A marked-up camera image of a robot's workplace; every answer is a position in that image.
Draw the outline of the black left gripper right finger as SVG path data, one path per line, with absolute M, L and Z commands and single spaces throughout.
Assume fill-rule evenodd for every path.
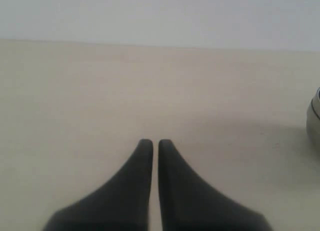
M 203 180 L 170 139 L 158 143 L 158 193 L 164 231 L 270 231 L 260 213 Z

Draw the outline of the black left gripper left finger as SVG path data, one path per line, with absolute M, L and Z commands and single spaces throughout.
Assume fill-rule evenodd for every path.
M 146 231 L 153 169 L 153 143 L 141 139 L 121 169 L 85 198 L 49 219 L 45 231 Z

